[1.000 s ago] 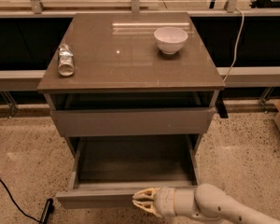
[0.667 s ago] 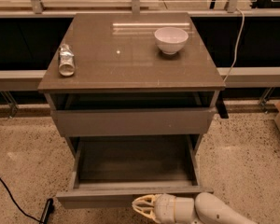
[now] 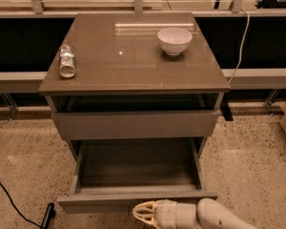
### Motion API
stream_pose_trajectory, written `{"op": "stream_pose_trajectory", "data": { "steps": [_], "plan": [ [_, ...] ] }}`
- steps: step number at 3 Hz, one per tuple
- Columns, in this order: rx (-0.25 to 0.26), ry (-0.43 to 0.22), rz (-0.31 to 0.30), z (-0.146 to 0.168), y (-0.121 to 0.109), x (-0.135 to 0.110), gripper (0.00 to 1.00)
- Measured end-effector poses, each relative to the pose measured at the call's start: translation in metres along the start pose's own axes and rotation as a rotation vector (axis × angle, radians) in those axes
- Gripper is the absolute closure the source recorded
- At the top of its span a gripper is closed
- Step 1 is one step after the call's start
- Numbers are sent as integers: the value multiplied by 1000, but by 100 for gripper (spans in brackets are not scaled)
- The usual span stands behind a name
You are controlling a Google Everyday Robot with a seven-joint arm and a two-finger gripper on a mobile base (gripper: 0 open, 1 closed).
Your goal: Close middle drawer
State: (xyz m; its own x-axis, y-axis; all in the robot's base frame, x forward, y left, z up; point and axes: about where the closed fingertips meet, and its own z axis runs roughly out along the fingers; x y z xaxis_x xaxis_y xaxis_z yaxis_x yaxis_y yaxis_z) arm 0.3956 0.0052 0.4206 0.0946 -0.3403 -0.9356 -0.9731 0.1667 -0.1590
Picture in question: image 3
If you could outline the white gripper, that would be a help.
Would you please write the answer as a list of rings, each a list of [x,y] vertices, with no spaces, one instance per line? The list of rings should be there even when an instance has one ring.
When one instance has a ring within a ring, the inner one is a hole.
[[[198,224],[195,204],[168,199],[140,203],[133,216],[155,229],[194,229]]]

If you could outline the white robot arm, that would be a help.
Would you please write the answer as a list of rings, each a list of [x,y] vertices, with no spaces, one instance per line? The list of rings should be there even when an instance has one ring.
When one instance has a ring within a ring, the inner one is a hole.
[[[211,198],[197,204],[147,201],[133,208],[133,216],[155,229],[257,229]]]

